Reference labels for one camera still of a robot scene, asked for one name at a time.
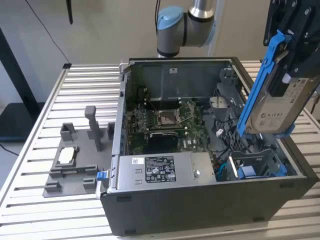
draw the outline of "metal rail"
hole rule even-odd
[[[260,62],[243,61],[255,79]],[[63,122],[89,128],[86,105],[96,105],[100,126],[114,121],[118,65],[73,65],[64,70],[0,192],[0,239],[124,239],[113,236],[94,194],[43,198]],[[291,137],[320,177],[320,126],[304,110]],[[302,199],[287,202],[269,222],[158,233],[135,239],[315,240],[320,238],[320,182]]]

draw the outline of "barcode label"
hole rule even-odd
[[[145,158],[144,157],[133,157],[132,164],[145,164]]]

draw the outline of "circuit board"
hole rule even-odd
[[[127,113],[129,154],[206,152],[208,132],[200,106],[182,101],[177,109],[147,110],[137,105]]]

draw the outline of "power supply label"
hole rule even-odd
[[[145,181],[147,183],[175,182],[174,156],[152,156],[145,158]]]

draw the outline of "black stand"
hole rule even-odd
[[[23,102],[9,104],[0,115],[0,142],[23,142],[35,124],[43,103],[37,103],[1,28],[0,61]]]

